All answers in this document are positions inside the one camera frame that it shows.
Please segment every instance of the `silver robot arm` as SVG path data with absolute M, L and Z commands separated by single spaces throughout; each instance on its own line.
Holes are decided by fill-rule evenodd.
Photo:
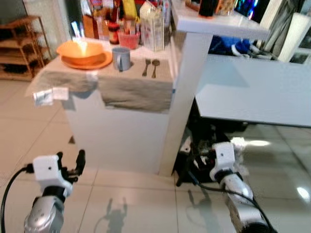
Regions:
M 242 180 L 238 173 L 234 173 L 234 146 L 230 142 L 213 145 L 216 159 L 215 167 L 210 171 L 212 180 L 217 181 L 221 189 L 231 190 L 253 200 L 251 188 Z M 225 203 L 230 211 L 231 222 L 238 233 L 269 233 L 267 222 L 260 211 L 247 199 L 224 193 Z
M 64 223 L 64 202 L 73 191 L 73 183 L 83 172 L 85 151 L 79 151 L 75 169 L 62 167 L 62 153 L 39 156 L 33 167 L 36 180 L 40 183 L 41 197 L 34 200 L 33 207 L 24 222 L 26 233 L 59 233 Z

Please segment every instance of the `metal spoon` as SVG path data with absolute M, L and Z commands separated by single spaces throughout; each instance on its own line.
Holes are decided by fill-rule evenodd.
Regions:
M 152 74 L 152 78 L 155 79 L 156 78 L 156 67 L 160 65 L 160 61 L 158 59 L 155 59 L 152 61 L 152 65 L 154 65 L 155 67 L 154 72 Z
M 144 70 L 144 72 L 142 73 L 143 76 L 147 76 L 147 68 L 148 68 L 148 65 L 150 65 L 150 63 L 151 63 L 151 60 L 150 60 L 150 59 L 146 59 L 145 70 Z

